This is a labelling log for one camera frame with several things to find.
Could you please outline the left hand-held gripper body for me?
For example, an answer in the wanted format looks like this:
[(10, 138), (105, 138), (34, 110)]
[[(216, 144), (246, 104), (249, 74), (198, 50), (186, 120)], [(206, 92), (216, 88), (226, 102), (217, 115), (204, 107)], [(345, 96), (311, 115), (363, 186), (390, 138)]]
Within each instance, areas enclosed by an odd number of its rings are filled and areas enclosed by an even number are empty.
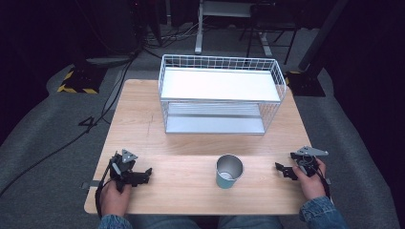
[(121, 154), (115, 153), (110, 159), (110, 178), (116, 182), (117, 190), (122, 193), (126, 184), (136, 187), (139, 184), (139, 178), (132, 171), (138, 157), (129, 151), (123, 149)]

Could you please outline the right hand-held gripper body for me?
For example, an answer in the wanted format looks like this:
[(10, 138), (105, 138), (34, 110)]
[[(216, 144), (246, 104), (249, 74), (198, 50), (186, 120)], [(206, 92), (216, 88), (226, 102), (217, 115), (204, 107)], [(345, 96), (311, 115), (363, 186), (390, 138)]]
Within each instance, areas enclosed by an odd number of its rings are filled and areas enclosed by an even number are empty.
[(316, 161), (318, 156), (327, 156), (328, 151), (319, 150), (310, 146), (304, 146), (296, 152), (290, 154), (291, 158), (296, 161), (297, 166), (308, 177), (312, 177), (319, 169)]

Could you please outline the light blue metal cup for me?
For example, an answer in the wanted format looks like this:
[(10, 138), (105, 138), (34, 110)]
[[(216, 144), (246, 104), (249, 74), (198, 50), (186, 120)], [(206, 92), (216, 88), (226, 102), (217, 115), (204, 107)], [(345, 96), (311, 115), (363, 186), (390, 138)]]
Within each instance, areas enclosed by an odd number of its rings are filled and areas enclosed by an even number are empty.
[(231, 188), (242, 176), (244, 164), (234, 155), (220, 156), (216, 162), (216, 183), (222, 189)]

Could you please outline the white wire shelf rack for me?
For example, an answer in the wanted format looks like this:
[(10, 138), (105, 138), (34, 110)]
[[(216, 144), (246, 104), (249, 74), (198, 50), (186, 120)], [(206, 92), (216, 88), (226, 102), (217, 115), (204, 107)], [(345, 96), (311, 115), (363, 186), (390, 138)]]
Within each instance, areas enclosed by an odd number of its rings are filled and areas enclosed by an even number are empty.
[(274, 59), (166, 54), (160, 63), (168, 134), (263, 135), (286, 93)]

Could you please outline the person's right hand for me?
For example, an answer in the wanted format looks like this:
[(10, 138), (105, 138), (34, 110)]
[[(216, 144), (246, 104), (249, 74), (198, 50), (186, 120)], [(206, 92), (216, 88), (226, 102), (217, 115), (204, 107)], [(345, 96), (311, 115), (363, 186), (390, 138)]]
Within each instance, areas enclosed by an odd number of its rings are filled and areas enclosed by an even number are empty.
[(293, 172), (298, 177), (303, 194), (307, 200), (327, 195), (322, 179), (319, 176), (308, 177), (298, 166), (293, 167)]

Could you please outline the person's left hand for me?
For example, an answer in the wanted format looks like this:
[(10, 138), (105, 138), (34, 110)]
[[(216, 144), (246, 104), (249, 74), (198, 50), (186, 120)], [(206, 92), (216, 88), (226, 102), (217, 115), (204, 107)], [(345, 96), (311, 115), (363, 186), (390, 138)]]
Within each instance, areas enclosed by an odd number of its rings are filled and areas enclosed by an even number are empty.
[(129, 206), (132, 186), (125, 184), (123, 191), (117, 190), (116, 183), (112, 180), (108, 182), (101, 191), (100, 207), (101, 215), (115, 215), (124, 217)]

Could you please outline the black stand base yellow stripes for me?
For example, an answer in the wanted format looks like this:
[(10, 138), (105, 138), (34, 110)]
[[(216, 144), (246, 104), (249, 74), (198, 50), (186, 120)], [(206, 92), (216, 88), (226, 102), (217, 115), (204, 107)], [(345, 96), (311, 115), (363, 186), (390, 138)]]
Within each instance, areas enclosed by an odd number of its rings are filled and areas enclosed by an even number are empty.
[(71, 94), (98, 94), (106, 73), (106, 68), (79, 69), (71, 67), (57, 91)]
[(285, 72), (285, 80), (295, 96), (325, 97), (326, 94), (317, 77), (296, 71)]

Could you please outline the slanted black metal stand post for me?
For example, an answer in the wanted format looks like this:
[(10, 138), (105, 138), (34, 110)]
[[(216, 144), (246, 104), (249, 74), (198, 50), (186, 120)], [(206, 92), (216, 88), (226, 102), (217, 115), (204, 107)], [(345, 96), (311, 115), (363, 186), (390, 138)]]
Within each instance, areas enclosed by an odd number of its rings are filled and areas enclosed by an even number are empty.
[(309, 49), (307, 50), (306, 54), (304, 55), (304, 57), (302, 58), (301, 62), (298, 65), (298, 68), (300, 70), (306, 71), (310, 67), (310, 65), (314, 63), (315, 57), (320, 53), (321, 47), (326, 41), (329, 32), (333, 28), (342, 10), (345, 8), (348, 2), (348, 0), (333, 0), (333, 1), (334, 4), (328, 11), (328, 15), (323, 21), (323, 24), (320, 27), (319, 32), (315, 36), (314, 40), (309, 46)]

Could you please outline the black metal chair frame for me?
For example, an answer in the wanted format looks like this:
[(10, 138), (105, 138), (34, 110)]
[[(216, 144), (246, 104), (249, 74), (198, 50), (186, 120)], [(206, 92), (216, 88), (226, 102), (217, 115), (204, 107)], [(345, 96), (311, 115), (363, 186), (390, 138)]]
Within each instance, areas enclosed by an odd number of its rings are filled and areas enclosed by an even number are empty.
[(242, 40), (245, 33), (249, 32), (245, 56), (249, 57), (254, 32), (260, 32), (261, 34), (278, 32), (279, 35), (274, 39), (273, 43), (274, 47), (280, 47), (280, 44), (277, 43), (278, 39), (286, 31), (291, 31), (292, 36), (289, 43), (283, 45), (283, 48), (288, 49), (284, 60), (284, 64), (287, 64), (298, 30), (296, 19), (285, 3), (281, 3), (279, 0), (258, 0), (249, 7), (249, 18), (240, 36), (240, 40)]

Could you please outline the white desk frame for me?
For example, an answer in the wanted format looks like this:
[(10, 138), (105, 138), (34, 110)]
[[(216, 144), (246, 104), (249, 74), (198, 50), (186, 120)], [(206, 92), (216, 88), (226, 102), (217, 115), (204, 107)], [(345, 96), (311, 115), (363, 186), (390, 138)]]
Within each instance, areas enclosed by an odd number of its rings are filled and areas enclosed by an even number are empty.
[(230, 0), (199, 0), (195, 54), (201, 54), (203, 51), (203, 20), (206, 16), (248, 18), (250, 6), (251, 3), (231, 2)]

